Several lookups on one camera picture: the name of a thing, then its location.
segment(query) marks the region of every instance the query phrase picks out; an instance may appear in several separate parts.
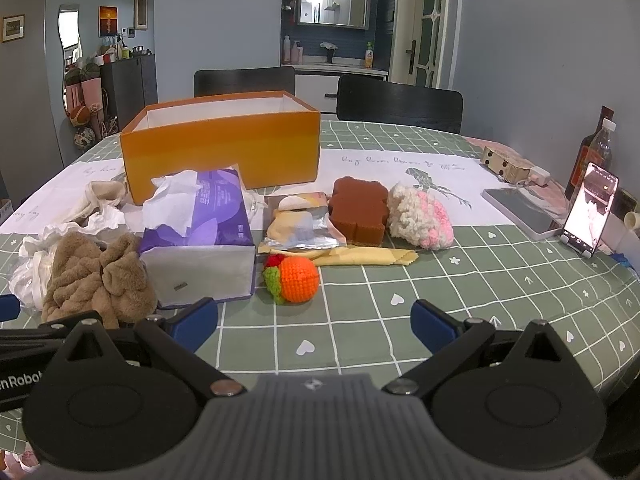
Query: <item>snack package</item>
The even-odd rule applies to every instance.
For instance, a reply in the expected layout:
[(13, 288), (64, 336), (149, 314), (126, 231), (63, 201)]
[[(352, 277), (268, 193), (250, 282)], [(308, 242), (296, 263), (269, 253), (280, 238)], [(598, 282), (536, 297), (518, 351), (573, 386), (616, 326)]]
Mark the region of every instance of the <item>snack package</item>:
[(324, 193), (268, 196), (265, 225), (267, 235), (258, 246), (259, 253), (272, 249), (333, 249), (344, 247), (344, 236), (329, 220)]

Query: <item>white heart print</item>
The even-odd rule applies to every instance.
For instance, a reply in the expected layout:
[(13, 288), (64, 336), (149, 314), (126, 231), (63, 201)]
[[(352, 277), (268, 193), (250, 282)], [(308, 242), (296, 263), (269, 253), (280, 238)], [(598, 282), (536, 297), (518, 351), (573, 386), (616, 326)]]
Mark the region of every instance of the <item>white heart print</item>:
[(402, 304), (402, 303), (404, 303), (404, 298), (399, 294), (394, 294), (394, 296), (391, 298), (391, 304), (393, 306), (396, 306), (397, 304)]
[(298, 355), (312, 354), (315, 351), (316, 351), (316, 346), (311, 341), (307, 341), (305, 339), (302, 343), (300, 343), (300, 346), (296, 350), (296, 354)]

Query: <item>crocheted orange ball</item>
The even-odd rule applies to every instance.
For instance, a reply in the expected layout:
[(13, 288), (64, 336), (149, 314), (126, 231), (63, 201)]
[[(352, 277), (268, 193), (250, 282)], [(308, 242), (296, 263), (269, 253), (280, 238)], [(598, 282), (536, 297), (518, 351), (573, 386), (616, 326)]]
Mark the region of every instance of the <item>crocheted orange ball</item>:
[(270, 256), (264, 265), (264, 281), (276, 304), (304, 303), (315, 296), (320, 284), (316, 266), (302, 256)]

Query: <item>triangular hole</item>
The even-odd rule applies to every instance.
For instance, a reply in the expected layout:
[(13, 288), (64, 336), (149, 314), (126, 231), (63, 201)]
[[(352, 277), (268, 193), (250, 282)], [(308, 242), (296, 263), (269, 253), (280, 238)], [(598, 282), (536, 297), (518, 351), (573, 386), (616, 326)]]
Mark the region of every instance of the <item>triangular hole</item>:
[(560, 356), (556, 349), (549, 341), (546, 334), (536, 334), (533, 339), (533, 343), (527, 351), (527, 357), (531, 359), (540, 359), (542, 361), (556, 361), (560, 360)]
[(82, 359), (94, 359), (96, 357), (102, 357), (102, 349), (93, 334), (84, 333), (72, 350), (68, 360), (79, 361)]

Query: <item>brown bear-shaped block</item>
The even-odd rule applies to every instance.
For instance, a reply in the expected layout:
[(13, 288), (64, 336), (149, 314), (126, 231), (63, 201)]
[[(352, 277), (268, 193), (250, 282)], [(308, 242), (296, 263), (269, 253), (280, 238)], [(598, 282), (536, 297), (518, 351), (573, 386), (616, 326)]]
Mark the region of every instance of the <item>brown bear-shaped block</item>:
[(380, 246), (385, 237), (389, 192), (379, 182), (344, 176), (334, 182), (329, 218), (347, 243)]

